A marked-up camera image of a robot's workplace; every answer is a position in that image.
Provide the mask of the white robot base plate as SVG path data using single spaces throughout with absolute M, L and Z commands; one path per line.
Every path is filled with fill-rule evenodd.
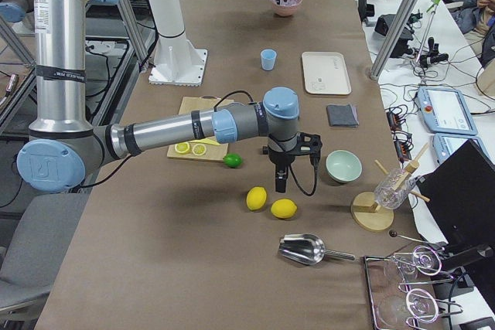
M 169 42 L 160 38 L 155 49 L 151 84 L 198 87 L 203 82 L 208 51 L 196 49 L 188 39 Z

